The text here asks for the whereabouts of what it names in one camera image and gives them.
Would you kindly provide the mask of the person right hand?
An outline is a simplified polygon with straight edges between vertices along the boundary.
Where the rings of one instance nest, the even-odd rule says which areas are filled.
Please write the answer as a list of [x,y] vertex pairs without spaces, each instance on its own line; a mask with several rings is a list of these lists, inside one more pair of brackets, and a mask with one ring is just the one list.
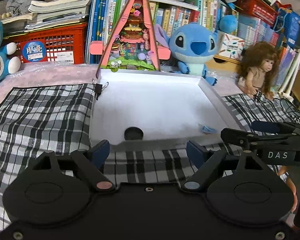
[[289,169],[288,166],[281,166],[279,168],[279,171],[277,172],[277,175],[285,178],[286,185],[290,188],[290,190],[293,193],[294,204],[293,204],[293,206],[290,210],[291,213],[293,213],[296,210],[296,207],[297,207],[297,204],[298,204],[298,198],[297,198],[297,195],[296,195],[296,186],[293,183],[293,181],[292,181],[292,179],[289,175],[288,169]]

